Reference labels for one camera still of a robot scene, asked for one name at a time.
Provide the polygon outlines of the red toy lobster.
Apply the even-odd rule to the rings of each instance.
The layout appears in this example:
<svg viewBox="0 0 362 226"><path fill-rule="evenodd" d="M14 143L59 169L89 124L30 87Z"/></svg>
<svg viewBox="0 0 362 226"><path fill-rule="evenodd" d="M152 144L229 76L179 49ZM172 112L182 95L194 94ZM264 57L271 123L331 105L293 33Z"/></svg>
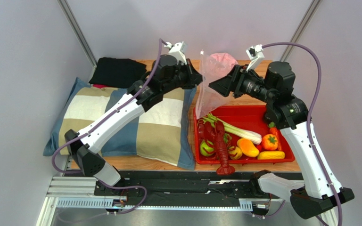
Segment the red toy lobster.
<svg viewBox="0 0 362 226"><path fill-rule="evenodd" d="M231 143L226 145L223 140L225 127L222 122L215 122L214 126L210 122L200 122L197 125L198 136L207 141L213 143L215 154L207 157L210 160L218 160L219 168L216 170L216 174L219 176L231 175L235 172L235 168L229 164L228 150L232 147Z"/></svg>

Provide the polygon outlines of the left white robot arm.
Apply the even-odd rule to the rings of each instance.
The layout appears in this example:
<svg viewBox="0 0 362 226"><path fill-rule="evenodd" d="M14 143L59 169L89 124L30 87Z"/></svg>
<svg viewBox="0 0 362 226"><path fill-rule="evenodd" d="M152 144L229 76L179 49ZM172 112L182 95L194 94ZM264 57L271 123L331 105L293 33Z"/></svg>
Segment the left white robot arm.
<svg viewBox="0 0 362 226"><path fill-rule="evenodd" d="M65 133L64 147L86 177L96 178L103 186L116 189L119 171L98 152L125 125L160 103L164 95L178 88L193 89L203 81L190 59L184 62L161 55L152 70L134 82L121 99L89 126Z"/></svg>

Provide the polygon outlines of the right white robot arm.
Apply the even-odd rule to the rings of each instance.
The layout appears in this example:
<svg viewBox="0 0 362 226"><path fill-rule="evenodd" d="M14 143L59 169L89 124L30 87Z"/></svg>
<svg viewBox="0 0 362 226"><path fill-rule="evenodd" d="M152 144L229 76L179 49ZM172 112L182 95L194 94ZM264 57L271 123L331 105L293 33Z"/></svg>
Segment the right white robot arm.
<svg viewBox="0 0 362 226"><path fill-rule="evenodd" d="M276 176L268 170L253 174L251 190L256 196L273 194L289 202L303 219L316 217L354 198L328 166L314 134L305 103L293 95L295 74L287 62L271 62L260 77L247 66L236 65L209 87L224 97L249 95L265 103L266 121L274 122L293 151L303 182Z"/></svg>

